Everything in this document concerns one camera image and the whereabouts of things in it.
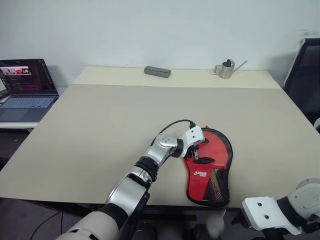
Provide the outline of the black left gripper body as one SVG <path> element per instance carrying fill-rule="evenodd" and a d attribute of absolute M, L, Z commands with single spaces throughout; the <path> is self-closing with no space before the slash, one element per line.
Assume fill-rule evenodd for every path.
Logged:
<path fill-rule="evenodd" d="M 198 152 L 199 145 L 191 145 L 186 152 L 185 158 L 193 158 L 194 161 L 199 160 Z"/>

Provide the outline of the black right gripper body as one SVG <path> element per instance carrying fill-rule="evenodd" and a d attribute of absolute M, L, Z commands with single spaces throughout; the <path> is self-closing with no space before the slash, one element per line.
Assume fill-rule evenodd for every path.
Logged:
<path fill-rule="evenodd" d="M 233 218 L 231 221 L 232 225 L 240 224 L 245 229 L 250 229 L 252 227 L 252 224 L 247 216 L 247 213 L 243 207 L 240 208 L 237 215 Z"/>

